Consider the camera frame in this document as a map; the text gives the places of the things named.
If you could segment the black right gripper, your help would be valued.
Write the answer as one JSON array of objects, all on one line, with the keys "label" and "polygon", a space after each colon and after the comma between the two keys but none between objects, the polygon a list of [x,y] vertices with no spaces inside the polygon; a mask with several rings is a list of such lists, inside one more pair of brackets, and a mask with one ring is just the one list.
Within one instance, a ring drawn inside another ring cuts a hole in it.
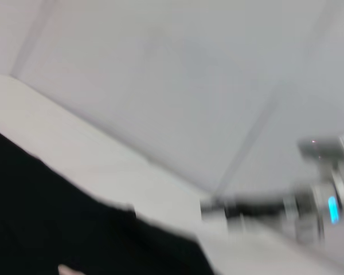
[{"label": "black right gripper", "polygon": [[222,214],[227,221],[243,218],[280,218],[286,210],[283,200],[249,200],[241,198],[223,198],[201,201],[202,216]]}]

